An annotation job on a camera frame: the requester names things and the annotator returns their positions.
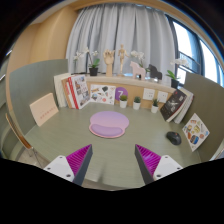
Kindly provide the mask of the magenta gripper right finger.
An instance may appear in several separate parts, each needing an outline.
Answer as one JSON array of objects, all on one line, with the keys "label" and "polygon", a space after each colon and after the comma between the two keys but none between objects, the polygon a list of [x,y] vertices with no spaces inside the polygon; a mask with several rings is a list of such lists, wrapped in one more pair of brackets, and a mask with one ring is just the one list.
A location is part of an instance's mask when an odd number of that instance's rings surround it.
[{"label": "magenta gripper right finger", "polygon": [[150,184],[182,169],[182,166],[169,155],[160,156],[138,144],[135,145],[135,156],[145,184]]}]

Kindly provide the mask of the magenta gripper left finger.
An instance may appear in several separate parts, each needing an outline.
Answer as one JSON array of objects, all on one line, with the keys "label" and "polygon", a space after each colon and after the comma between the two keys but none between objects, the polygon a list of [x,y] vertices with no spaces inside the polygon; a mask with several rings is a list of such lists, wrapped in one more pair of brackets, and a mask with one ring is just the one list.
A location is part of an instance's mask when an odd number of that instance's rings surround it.
[{"label": "magenta gripper left finger", "polygon": [[81,186],[92,154],[92,145],[87,145],[68,156],[59,155],[44,170]]}]

